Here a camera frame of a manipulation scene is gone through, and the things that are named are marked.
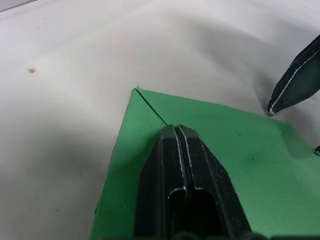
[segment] green cardboard sheet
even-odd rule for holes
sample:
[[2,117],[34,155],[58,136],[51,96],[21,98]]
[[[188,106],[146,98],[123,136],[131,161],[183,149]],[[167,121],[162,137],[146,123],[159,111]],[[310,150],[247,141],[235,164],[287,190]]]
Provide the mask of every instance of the green cardboard sheet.
[[228,171],[248,221],[268,237],[320,235],[320,159],[287,123],[136,88],[113,150],[90,240],[133,235],[141,168],[169,124],[196,130]]

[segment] brown spot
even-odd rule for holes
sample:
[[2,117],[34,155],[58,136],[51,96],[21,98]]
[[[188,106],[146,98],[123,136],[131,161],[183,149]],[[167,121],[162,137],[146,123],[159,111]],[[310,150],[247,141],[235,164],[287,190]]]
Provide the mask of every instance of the brown spot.
[[29,69],[28,69],[28,72],[31,73],[31,74],[33,74],[35,71],[36,71],[36,70],[35,70],[34,68],[29,68]]

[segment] white table surface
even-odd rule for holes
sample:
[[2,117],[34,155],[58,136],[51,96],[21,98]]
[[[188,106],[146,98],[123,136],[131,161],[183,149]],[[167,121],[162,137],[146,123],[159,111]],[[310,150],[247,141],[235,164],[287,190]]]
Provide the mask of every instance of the white table surface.
[[[318,0],[39,0],[1,12],[0,239],[87,239],[134,87],[263,115],[319,21]],[[319,102],[277,118],[320,145]]]

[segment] black plastic claw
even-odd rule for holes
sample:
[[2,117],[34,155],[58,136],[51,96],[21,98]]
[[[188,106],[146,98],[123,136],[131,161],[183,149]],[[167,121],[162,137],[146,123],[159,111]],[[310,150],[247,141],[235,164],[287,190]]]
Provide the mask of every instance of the black plastic claw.
[[317,156],[320,157],[320,146],[316,147],[314,150],[313,150],[314,154],[316,154]]
[[248,232],[227,171],[197,132],[182,125],[164,128],[140,174],[134,235],[237,239]]
[[267,106],[270,116],[310,98],[320,89],[320,36],[293,60],[275,86]]

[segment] green paper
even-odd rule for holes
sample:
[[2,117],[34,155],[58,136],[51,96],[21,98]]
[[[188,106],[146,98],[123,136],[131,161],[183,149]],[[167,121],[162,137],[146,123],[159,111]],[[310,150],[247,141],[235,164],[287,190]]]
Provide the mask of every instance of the green paper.
[[287,123],[231,107],[135,89],[96,209],[91,240],[133,234],[139,174],[166,124],[196,130],[228,171],[252,229],[320,234],[320,161]]

